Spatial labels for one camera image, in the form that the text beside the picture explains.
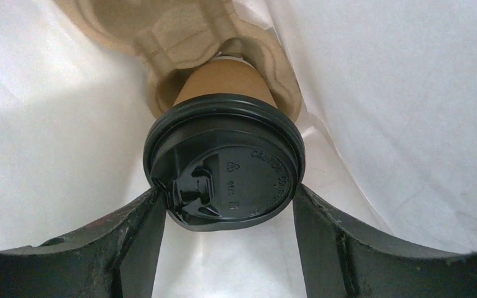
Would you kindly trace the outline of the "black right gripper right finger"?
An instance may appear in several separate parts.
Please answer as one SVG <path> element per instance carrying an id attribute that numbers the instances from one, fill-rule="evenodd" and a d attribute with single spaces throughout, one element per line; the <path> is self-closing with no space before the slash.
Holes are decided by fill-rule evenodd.
<path id="1" fill-rule="evenodd" d="M 384 233 L 300 185 L 294 224 L 308 297 L 477 297 L 477 252 Z"/>

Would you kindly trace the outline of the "light blue paper bag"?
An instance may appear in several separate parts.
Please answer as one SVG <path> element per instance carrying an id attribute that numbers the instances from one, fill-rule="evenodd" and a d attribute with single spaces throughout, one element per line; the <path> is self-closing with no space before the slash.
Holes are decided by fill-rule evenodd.
<path id="1" fill-rule="evenodd" d="M 148 70 L 57 2 L 0 1 L 0 251 L 159 190 L 143 168 Z M 394 237 L 477 252 L 477 1 L 231 2 L 294 71 L 300 185 Z M 237 230 L 187 230 L 166 208 L 151 297 L 308 297 L 294 196 Z"/>

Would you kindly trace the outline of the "brown cardboard cup carrier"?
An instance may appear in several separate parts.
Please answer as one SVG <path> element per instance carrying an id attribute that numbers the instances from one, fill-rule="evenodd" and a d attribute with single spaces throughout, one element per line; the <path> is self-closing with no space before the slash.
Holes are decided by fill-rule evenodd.
<path id="1" fill-rule="evenodd" d="M 217 55 L 242 58 L 266 80 L 275 103 L 296 120 L 302 94 L 274 33 L 241 19 L 231 1 L 58 1 L 91 40 L 138 58 L 148 70 L 154 117 L 173 106 L 182 84 Z"/>

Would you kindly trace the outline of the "black coffee cup lid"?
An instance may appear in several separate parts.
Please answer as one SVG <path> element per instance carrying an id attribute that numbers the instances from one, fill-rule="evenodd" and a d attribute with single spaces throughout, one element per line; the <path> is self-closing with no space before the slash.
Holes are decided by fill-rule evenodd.
<path id="1" fill-rule="evenodd" d="M 143 168 L 178 225 L 195 232 L 237 230 L 286 208 L 304 177 L 305 146 L 279 109 L 249 96 L 210 94 L 156 120 Z"/>

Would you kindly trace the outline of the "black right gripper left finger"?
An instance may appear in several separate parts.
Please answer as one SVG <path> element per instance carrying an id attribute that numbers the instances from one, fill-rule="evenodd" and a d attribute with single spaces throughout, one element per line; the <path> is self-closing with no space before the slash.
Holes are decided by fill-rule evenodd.
<path id="1" fill-rule="evenodd" d="M 165 217 L 153 188 L 40 246 L 0 251 L 0 297 L 151 297 Z"/>

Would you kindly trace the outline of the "brown paper coffee cup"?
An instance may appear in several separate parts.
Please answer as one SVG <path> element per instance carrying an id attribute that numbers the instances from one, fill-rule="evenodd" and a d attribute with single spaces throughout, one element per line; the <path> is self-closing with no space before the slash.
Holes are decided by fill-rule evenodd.
<path id="1" fill-rule="evenodd" d="M 262 75 L 251 64 L 232 56 L 213 58 L 197 68 L 188 77 L 173 104 L 176 106 L 209 94 L 238 94 L 276 106 Z"/>

